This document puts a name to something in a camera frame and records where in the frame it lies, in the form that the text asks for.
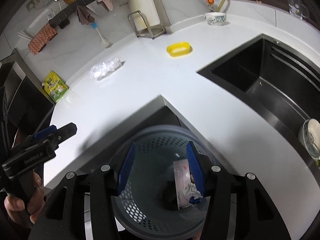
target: yellow container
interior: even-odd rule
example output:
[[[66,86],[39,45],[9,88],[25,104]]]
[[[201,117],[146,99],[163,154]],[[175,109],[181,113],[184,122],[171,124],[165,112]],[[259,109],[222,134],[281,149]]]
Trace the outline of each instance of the yellow container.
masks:
[[[186,55],[190,52],[190,44],[187,42],[178,42],[167,47],[167,52],[171,57]]]

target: perforated basket wall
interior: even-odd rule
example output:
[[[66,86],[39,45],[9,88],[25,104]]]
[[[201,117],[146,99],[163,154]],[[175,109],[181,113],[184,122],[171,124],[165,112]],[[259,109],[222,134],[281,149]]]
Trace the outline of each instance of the perforated basket wall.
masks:
[[[136,157],[125,190],[113,199],[115,216],[143,239],[187,239],[201,231],[209,200],[170,211],[163,205],[162,192],[168,181],[174,181],[173,161],[186,159],[188,141],[195,143],[199,153],[208,153],[190,131],[176,126],[156,127],[132,138]]]

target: finger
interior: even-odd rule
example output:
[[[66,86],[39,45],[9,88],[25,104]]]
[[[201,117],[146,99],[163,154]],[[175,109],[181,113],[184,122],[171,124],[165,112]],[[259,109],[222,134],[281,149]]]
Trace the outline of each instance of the finger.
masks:
[[[14,196],[7,196],[4,200],[4,206],[8,212],[24,210],[24,202]]]
[[[24,210],[23,201],[14,196],[7,196],[6,199],[4,200],[4,206],[11,220],[19,225],[22,225],[23,221],[17,211]]]
[[[29,214],[33,214],[35,211],[41,208],[43,198],[44,198],[43,190],[37,187],[27,206],[27,210]]]
[[[36,174],[35,172],[32,175],[32,179],[33,179],[33,184],[35,185],[35,187],[40,187],[41,186],[41,178],[38,174]]]
[[[30,216],[30,220],[31,220],[32,223],[36,223],[36,219],[37,219],[38,216],[40,215],[40,213],[41,213],[44,205],[45,205],[45,202],[42,201],[41,207],[40,207],[36,212],[34,212],[34,213]]]
[[[201,234],[202,234],[202,231],[199,232],[199,233],[197,233],[197,234],[192,238],[192,240],[199,240],[200,237],[201,237]]]

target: yellow snack bag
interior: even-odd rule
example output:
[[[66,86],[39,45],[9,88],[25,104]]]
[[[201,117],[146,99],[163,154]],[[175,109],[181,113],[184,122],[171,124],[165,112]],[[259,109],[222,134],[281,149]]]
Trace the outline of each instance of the yellow snack bag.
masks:
[[[67,92],[68,87],[60,80],[58,75],[50,71],[50,73],[44,79],[44,90],[56,103]]]

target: sink basin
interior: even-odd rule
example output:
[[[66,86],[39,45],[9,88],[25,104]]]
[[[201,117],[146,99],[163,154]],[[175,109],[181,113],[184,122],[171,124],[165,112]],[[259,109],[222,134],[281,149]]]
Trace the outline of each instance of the sink basin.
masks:
[[[320,71],[303,55],[265,35],[198,72],[295,136],[304,121],[320,120]]]

